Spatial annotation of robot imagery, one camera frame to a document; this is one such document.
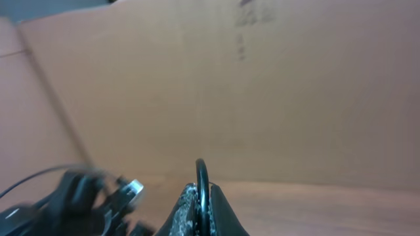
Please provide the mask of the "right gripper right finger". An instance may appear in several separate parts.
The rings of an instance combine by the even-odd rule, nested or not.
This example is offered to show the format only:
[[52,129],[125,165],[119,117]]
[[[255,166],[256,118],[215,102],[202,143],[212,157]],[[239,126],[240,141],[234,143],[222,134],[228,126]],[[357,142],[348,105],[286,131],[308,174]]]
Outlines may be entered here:
[[249,236],[230,206],[222,189],[211,186],[209,203],[210,234],[214,236]]

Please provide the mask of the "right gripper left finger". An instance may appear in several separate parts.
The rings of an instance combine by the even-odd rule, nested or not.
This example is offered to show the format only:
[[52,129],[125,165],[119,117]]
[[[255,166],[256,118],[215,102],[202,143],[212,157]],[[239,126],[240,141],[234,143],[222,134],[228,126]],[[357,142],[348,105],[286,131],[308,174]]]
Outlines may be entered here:
[[197,186],[186,184],[173,210],[155,236],[195,236]]

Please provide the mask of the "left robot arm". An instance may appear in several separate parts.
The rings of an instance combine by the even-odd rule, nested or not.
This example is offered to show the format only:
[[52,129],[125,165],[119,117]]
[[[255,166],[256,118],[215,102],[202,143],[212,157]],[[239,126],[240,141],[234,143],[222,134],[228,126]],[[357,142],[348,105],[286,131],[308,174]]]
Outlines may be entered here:
[[130,221],[126,219],[135,211],[143,185],[122,176],[115,183],[117,189],[110,193],[105,175],[69,170],[42,200],[2,211],[1,235],[153,235],[155,229],[141,222],[129,229]]

